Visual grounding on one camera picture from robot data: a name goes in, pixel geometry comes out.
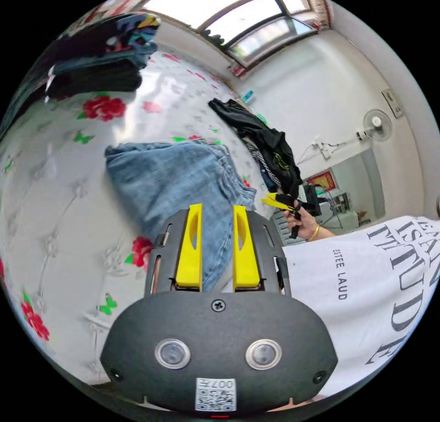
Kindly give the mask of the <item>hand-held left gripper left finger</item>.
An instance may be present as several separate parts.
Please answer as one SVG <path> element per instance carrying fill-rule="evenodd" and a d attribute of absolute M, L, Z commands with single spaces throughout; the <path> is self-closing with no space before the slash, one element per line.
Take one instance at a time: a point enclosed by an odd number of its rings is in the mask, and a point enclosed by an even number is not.
<path fill-rule="evenodd" d="M 202 288 L 202 222 L 203 205 L 190 205 L 183 228 L 175 277 L 176 284 L 181 289 Z"/>

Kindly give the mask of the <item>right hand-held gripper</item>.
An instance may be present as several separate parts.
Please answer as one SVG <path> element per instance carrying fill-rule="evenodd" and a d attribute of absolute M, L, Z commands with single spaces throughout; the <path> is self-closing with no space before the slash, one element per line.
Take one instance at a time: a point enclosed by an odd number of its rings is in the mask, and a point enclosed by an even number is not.
<path fill-rule="evenodd" d="M 302 202 L 300 200 L 294 199 L 290 195 L 284 195 L 279 193 L 269 193 L 266 198 L 262 199 L 262 202 L 268 206 L 280 209 L 281 211 L 288 211 L 290 213 L 296 213 L 300 208 L 304 208 L 310 215 L 314 218 L 316 216 L 316 210 L 314 205 Z M 297 229 L 290 231 L 290 238 L 297 239 Z"/>

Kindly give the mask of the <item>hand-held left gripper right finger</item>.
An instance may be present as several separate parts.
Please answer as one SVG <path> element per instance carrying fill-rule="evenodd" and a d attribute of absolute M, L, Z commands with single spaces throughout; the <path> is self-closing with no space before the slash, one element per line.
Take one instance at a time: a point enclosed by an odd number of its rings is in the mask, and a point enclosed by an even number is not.
<path fill-rule="evenodd" d="M 260 274 L 246 207 L 233 206 L 233 288 L 256 289 Z"/>

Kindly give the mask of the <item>person's right hand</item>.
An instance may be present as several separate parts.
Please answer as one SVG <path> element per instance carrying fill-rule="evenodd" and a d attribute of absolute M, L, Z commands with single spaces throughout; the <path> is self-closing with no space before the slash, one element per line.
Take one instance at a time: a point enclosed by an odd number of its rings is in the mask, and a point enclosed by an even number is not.
<path fill-rule="evenodd" d="M 318 236 L 319 225 L 304 208 L 300 208 L 296 213 L 284 211 L 283 215 L 287 221 L 288 229 L 291 232 L 293 229 L 297 229 L 297 237 L 310 241 Z"/>

